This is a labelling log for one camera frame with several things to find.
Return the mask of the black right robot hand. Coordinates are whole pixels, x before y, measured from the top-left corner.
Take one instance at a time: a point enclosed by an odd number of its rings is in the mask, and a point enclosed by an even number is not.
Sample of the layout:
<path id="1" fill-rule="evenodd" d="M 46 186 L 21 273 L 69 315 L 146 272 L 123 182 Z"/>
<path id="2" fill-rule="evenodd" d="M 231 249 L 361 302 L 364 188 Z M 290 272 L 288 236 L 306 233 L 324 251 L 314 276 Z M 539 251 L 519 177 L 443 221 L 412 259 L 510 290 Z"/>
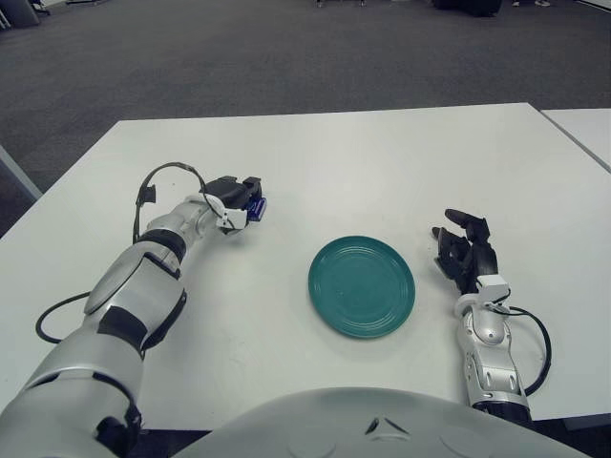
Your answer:
<path id="1" fill-rule="evenodd" d="M 487 220 L 455 209 L 446 209 L 444 215 L 465 235 L 459 237 L 445 227 L 433 227 L 432 236 L 437 241 L 435 262 L 462 295 L 476 293 L 478 277 L 498 273 Z"/>

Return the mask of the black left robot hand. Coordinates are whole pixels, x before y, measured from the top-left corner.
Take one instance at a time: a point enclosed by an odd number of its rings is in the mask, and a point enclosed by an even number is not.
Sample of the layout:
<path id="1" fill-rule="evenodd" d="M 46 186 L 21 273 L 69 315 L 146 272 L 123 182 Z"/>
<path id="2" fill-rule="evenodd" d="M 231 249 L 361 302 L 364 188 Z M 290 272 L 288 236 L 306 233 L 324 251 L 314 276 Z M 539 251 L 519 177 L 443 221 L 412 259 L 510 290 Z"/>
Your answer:
<path id="1" fill-rule="evenodd" d="M 252 202 L 263 197 L 258 177 L 248 177 L 242 182 L 236 177 L 220 177 L 209 181 L 204 193 L 220 199 L 225 208 L 239 210 L 246 210 Z"/>

